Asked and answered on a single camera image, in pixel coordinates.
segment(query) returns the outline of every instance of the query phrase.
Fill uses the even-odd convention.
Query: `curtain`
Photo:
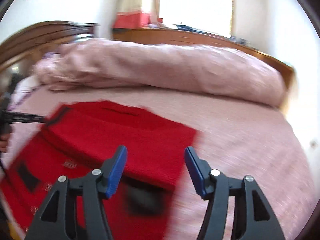
[[[153,0],[118,0],[118,12],[113,28],[146,27],[153,11]]]

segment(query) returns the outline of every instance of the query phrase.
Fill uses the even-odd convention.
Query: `blue object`
[[[116,192],[122,172],[124,170],[125,164],[127,162],[128,151],[123,145],[119,146],[116,153],[111,159],[106,160],[101,171],[103,172],[103,177],[106,180],[106,197],[107,199]]]
[[[188,25],[183,25],[183,24],[174,24],[180,31],[186,31],[186,32],[193,32],[193,33],[200,33],[200,34],[208,34],[209,32],[205,32],[203,30],[195,29],[192,28]]]
[[[190,177],[196,193],[201,196],[203,200],[207,200],[210,194],[214,192],[213,185],[210,181],[210,165],[205,161],[199,159],[193,147],[187,147],[184,151],[184,161],[188,168]]]
[[[197,163],[195,159],[200,160],[193,147],[187,147],[184,151],[184,161],[188,168],[196,193],[201,197],[204,197],[207,194],[204,187],[204,177],[199,169],[199,163]]]

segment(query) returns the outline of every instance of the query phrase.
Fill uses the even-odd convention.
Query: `metal screw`
[[[210,171],[210,173],[212,176],[219,176],[221,172],[219,170],[213,169]]]
[[[251,175],[247,175],[244,177],[247,182],[253,182],[254,178]]]
[[[93,174],[93,175],[99,175],[99,174],[101,174],[101,171],[100,171],[99,169],[94,169],[94,170],[92,171],[92,174]]]
[[[65,182],[66,180],[67,180],[67,177],[64,176],[64,175],[62,175],[62,176],[60,176],[60,177],[58,178],[58,181],[59,181],[59,182]]]

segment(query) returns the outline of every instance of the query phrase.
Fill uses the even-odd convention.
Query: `red cloth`
[[[150,21],[149,13],[128,13],[117,14],[116,21],[113,25],[114,29],[140,29],[148,27]]]
[[[24,229],[29,227],[34,211],[47,194],[45,187],[54,184],[58,176],[84,176],[90,169],[100,167],[119,145],[125,145],[128,160],[124,175],[165,189],[165,211],[152,217],[129,214],[124,204],[126,185],[121,182],[116,194],[104,201],[112,234],[114,239],[161,240],[184,164],[183,151],[192,145],[196,131],[146,109],[110,101],[61,106],[51,120],[66,107],[70,109],[56,123],[44,125],[8,170],[15,190],[7,180],[1,182],[1,189],[17,222]],[[41,180],[41,185],[33,193],[18,176],[17,167],[21,162]],[[76,167],[65,167],[66,162],[73,162]],[[78,221],[84,225],[81,199]]]

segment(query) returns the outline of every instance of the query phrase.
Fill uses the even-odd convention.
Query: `wooden dresser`
[[[284,79],[287,89],[290,87],[294,77],[294,69],[282,63],[281,61],[267,54],[250,49],[247,46],[229,41],[222,36],[214,34],[206,35],[172,29],[121,29],[113,31],[113,40],[135,42],[140,44],[172,44],[187,46],[194,44],[205,44],[216,47],[234,48],[250,54],[278,70]]]

